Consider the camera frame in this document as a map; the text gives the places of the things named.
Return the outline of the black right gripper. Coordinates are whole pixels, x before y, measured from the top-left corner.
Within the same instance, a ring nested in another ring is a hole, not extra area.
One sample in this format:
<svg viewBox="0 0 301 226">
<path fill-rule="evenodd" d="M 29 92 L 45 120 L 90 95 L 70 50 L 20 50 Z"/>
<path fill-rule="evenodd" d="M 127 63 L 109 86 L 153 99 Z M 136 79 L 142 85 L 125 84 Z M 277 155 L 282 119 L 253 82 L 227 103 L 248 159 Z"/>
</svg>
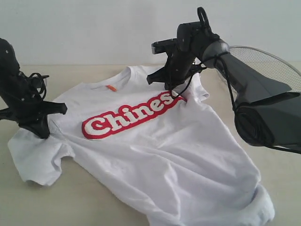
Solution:
<svg viewBox="0 0 301 226">
<path fill-rule="evenodd" d="M 190 52 L 179 50 L 167 51 L 167 61 L 164 67 L 147 76 L 148 84 L 154 82 L 164 83 L 165 90 L 168 90 L 172 99 L 177 99 L 180 94 L 177 92 L 177 86 L 183 84 L 187 79 L 189 70 L 192 66 L 195 56 Z"/>
</svg>

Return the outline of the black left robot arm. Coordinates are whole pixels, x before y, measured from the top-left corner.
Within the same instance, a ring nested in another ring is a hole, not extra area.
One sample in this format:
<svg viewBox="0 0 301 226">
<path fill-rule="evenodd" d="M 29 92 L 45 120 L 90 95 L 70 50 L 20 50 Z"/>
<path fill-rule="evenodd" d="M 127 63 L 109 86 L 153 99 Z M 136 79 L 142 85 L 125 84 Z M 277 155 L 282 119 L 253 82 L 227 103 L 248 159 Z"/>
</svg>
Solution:
<svg viewBox="0 0 301 226">
<path fill-rule="evenodd" d="M 41 139 L 50 135 L 48 115 L 66 114 L 65 103 L 45 101 L 48 75 L 26 76 L 16 59 L 13 46 L 0 40 L 0 97 L 8 106 L 0 111 L 1 120 L 15 121 Z"/>
</svg>

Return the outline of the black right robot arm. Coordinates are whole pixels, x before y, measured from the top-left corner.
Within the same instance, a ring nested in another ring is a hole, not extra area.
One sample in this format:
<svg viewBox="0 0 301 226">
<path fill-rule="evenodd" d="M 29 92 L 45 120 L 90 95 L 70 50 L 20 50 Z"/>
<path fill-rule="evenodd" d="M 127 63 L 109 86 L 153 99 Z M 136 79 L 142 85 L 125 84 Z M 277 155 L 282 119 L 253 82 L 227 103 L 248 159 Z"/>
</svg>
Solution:
<svg viewBox="0 0 301 226">
<path fill-rule="evenodd" d="M 175 39 L 151 47 L 153 54 L 166 53 L 167 62 L 147 76 L 148 83 L 162 82 L 173 90 L 205 68 L 216 69 L 227 82 L 235 127 L 246 143 L 301 152 L 300 93 L 234 57 L 207 22 L 181 24 Z"/>
</svg>

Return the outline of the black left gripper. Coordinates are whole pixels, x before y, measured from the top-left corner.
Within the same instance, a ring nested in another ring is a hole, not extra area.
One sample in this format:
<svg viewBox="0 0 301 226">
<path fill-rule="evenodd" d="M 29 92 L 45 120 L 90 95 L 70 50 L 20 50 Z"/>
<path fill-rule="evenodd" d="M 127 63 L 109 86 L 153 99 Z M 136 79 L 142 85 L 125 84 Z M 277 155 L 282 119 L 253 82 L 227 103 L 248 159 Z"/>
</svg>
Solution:
<svg viewBox="0 0 301 226">
<path fill-rule="evenodd" d="M 49 114 L 66 114 L 67 106 L 64 103 L 45 101 L 48 75 L 24 73 L 12 75 L 0 74 L 0 97 L 8 106 L 0 111 L 2 120 L 15 121 L 18 124 L 29 124 L 32 133 L 41 139 L 50 136 Z"/>
</svg>

